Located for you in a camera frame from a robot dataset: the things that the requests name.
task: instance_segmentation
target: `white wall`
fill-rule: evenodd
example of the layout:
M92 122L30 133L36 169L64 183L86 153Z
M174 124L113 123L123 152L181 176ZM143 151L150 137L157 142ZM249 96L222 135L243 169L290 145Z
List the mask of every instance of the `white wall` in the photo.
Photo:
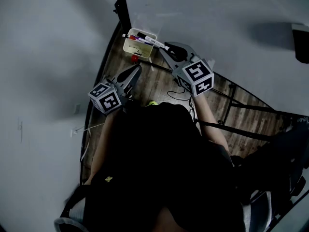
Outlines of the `white wall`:
M126 1L132 27L190 45L274 109L309 116L309 65L295 58L291 30L309 25L309 0Z
M70 138L70 130L84 125L87 92L118 22L115 2L0 0L0 224L7 232L54 231L79 183L82 133Z

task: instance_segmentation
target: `fiducial marker cube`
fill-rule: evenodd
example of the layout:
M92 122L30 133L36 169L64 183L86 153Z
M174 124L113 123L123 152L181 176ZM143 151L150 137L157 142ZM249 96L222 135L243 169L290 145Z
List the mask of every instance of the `fiducial marker cube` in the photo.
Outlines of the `fiducial marker cube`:
M121 106L116 90L103 83L96 85L88 96L94 106L104 114L109 114Z
M179 86L194 97L213 87L213 72L203 59L175 69L172 75L178 80Z

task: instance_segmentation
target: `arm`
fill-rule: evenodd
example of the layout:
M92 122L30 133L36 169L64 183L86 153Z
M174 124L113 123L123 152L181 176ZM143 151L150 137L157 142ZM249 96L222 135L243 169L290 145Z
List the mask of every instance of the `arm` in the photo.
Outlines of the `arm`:
M197 111L197 117L199 120L217 124L217 121L215 120L211 112L211 109L209 108L209 105L206 101L206 98L203 94L193 97L193 101ZM211 126L203 126L203 125L200 126L203 136L209 138L216 144L222 145L229 153L227 141L220 129Z
M114 122L115 117L117 116L119 110L116 110L110 114L107 115L103 128L102 133L100 136L100 139L98 141L98 146L95 152L95 155L92 160L91 164L91 173L89 179L85 182L85 185L90 185L91 180L93 176L100 170L101 166L103 165L105 158L106 158L106 152L107 152L107 145L108 145L108 139L111 135L111 128L112 124Z

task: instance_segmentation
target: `white cable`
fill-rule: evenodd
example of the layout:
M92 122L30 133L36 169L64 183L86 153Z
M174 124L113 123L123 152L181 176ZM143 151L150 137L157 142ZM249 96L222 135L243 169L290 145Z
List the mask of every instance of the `white cable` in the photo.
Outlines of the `white cable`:
M165 101L156 101L156 103L158 103L158 102L168 102L168 101L171 101L171 100L174 100L174 99L169 99L169 100L165 100Z
M96 126L88 127L86 130L97 127L97 126L101 126L101 125L104 125L104 123L96 125ZM84 127L80 127L79 129L75 130L74 132L80 132L79 130L82 129L82 128L84 128Z
M85 157L85 155L86 155L86 153L87 153L87 151L88 151L89 144L90 144L90 139L91 139L91 131L90 131L90 129L91 129L91 128L94 128L94 127L97 127L97 126L101 126L101 125L104 125L104 123L99 124L99 125L96 125L96 126L92 126L92 127L89 127L89 128L86 129L86 130L88 130L88 132L89 132L89 139L88 139L88 143L87 143L85 152L84 152L84 154L82 155L81 160L80 160L80 162L79 162L79 171L80 171L80 172L79 172L79 176L81 176L81 172L82 172L82 161L83 161L83 159L84 159L84 157Z
M151 67L151 70L154 72L155 70L154 70L154 67L151 65L150 66Z

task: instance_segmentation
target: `green object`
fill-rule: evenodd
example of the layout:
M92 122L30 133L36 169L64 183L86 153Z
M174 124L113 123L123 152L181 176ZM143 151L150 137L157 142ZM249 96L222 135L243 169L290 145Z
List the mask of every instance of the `green object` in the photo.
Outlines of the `green object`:
M150 106L150 105L158 105L158 103L156 103L155 101L151 101L151 102L148 103L147 106Z

